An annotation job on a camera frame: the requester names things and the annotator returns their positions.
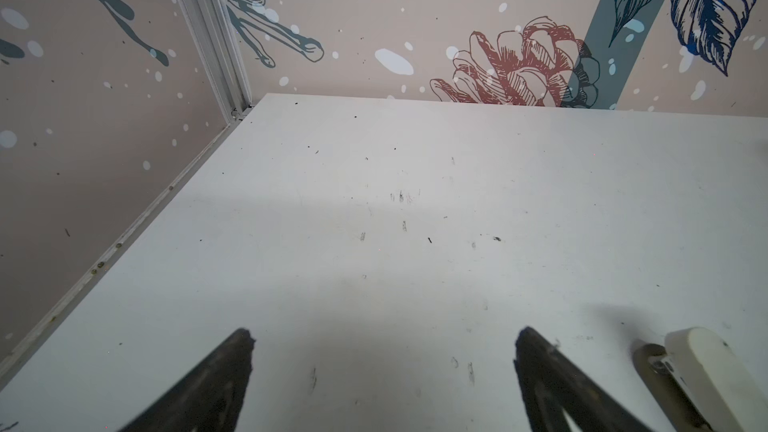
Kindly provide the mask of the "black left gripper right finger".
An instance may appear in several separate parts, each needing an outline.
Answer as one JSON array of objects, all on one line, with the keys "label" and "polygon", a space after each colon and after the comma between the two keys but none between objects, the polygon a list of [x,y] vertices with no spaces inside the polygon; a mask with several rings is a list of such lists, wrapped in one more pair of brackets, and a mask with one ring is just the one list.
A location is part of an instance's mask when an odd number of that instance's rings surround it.
[{"label": "black left gripper right finger", "polygon": [[533,431],[647,431],[649,428],[607,394],[532,327],[515,342],[515,370]]}]

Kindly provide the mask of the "beige olive mini stapler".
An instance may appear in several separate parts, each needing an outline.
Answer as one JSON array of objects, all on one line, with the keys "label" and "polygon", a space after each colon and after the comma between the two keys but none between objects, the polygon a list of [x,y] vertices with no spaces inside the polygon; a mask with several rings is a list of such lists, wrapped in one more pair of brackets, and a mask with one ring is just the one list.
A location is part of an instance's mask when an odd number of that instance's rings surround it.
[{"label": "beige olive mini stapler", "polygon": [[765,431],[767,396],[715,332],[693,327],[632,353],[638,375],[677,431]]}]

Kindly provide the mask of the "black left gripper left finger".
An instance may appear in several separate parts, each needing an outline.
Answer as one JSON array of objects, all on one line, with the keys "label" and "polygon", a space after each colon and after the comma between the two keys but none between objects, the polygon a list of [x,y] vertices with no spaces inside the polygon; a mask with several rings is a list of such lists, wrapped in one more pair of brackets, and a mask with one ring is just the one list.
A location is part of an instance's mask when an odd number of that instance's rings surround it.
[{"label": "black left gripper left finger", "polygon": [[235,430],[252,372],[254,345],[247,329],[235,330],[122,430]]}]

